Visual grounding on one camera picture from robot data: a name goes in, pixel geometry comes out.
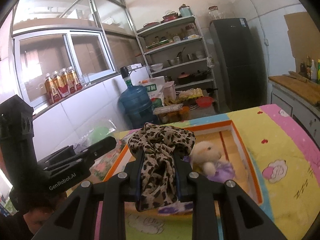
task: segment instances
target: cutting board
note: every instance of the cutting board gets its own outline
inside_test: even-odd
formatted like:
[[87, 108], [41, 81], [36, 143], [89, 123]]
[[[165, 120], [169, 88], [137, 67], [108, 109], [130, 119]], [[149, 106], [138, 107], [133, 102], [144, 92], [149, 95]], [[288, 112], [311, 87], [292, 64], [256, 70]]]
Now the cutting board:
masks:
[[269, 79], [302, 97], [311, 105], [320, 105], [320, 85], [310, 81], [302, 82], [287, 76], [272, 76]]

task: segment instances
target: metal bowl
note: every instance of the metal bowl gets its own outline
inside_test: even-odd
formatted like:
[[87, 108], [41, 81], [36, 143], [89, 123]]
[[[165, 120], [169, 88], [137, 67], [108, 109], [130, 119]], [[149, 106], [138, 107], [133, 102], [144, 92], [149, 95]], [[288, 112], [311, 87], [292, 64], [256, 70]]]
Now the metal bowl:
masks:
[[170, 66], [182, 64], [182, 56], [167, 60]]

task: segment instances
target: yellow fabric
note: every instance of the yellow fabric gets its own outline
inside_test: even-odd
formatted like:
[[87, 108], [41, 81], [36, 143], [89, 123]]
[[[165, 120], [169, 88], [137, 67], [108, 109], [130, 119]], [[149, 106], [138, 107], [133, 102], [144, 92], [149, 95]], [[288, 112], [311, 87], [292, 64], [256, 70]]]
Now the yellow fabric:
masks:
[[264, 179], [275, 224], [288, 240], [301, 240], [320, 210], [320, 188], [310, 164], [290, 137], [255, 107], [228, 113], [249, 152], [262, 171], [276, 160], [285, 160], [286, 176], [276, 183]]

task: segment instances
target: refrigerator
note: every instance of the refrigerator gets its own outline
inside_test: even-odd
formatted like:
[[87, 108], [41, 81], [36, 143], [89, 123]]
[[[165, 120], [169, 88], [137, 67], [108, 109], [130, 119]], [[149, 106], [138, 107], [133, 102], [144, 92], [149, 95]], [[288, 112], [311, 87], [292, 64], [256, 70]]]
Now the refrigerator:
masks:
[[245, 18], [213, 20], [209, 31], [216, 49], [227, 106], [231, 111], [258, 106], [264, 67]]

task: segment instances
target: purple fabric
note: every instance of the purple fabric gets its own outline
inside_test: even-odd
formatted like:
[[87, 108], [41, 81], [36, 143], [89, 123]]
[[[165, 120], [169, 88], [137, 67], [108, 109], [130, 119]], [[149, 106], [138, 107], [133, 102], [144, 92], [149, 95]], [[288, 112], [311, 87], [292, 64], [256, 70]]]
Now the purple fabric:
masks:
[[214, 176], [207, 176], [209, 180], [225, 183], [227, 180], [233, 179], [236, 176], [236, 172], [231, 163], [221, 163], [218, 161], [216, 169], [217, 171]]

